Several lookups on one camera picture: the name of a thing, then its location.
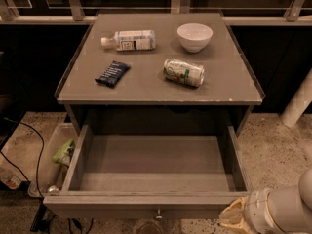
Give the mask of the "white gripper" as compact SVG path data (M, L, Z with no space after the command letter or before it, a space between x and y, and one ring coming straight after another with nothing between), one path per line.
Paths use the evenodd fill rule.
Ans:
M275 234L268 208L270 190L253 191L248 198L234 200L219 215L220 225L235 234Z

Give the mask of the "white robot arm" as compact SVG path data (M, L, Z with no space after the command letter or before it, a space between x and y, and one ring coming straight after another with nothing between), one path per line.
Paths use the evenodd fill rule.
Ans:
M239 136L253 192L220 215L235 234L312 234L312 70L284 112L253 115Z

